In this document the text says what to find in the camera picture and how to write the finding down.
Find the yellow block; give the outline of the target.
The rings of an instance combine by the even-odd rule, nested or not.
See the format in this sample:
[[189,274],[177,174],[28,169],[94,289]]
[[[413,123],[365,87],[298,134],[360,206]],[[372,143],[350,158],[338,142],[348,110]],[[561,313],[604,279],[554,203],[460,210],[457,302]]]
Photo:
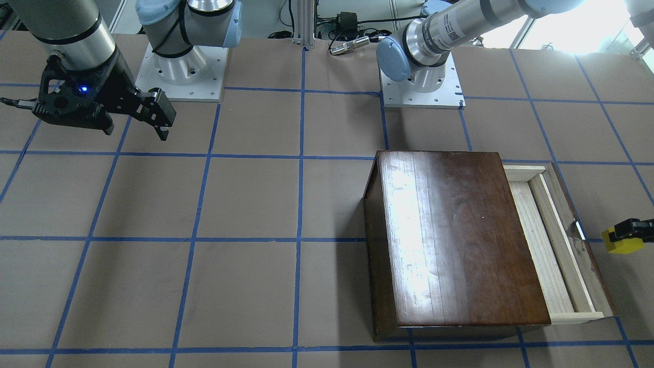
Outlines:
[[640,238],[626,238],[623,240],[611,240],[611,234],[615,228],[611,227],[602,232],[602,239],[605,248],[612,254],[631,254],[645,247],[645,243]]

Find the light wooden drawer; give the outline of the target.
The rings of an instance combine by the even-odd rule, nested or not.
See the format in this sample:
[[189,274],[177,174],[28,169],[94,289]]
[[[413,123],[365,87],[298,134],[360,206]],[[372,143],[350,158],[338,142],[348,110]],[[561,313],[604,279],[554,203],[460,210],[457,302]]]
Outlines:
[[554,164],[505,165],[504,172],[551,323],[614,317],[614,303]]

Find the dark wooden drawer cabinet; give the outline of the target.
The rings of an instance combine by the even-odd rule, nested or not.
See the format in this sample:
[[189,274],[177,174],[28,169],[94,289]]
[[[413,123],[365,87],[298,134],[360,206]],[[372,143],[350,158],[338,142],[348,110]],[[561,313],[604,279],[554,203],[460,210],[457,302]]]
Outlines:
[[374,341],[551,324],[498,153],[378,151],[362,203]]

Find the black power supply box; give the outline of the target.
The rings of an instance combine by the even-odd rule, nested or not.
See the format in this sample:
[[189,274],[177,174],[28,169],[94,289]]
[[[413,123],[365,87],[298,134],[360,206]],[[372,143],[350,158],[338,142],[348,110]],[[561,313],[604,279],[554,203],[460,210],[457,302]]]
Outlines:
[[346,30],[346,28],[353,26],[357,30],[357,14],[355,12],[339,12],[335,17],[335,32]]

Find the silver cylindrical connector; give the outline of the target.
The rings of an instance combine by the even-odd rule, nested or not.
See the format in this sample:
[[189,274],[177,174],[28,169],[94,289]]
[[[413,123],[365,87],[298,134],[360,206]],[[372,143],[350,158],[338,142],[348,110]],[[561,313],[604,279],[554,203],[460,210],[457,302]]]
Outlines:
[[353,52],[355,49],[362,48],[368,44],[370,44],[369,36],[358,37],[357,39],[344,42],[339,46],[329,48],[329,54],[332,56],[341,56]]

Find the aluminium frame post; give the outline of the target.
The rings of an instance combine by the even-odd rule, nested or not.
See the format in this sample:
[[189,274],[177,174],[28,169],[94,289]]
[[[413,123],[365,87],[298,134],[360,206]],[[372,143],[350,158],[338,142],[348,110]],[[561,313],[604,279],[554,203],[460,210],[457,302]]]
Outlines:
[[315,44],[315,23],[318,1],[289,1],[293,14],[292,42],[310,51]]

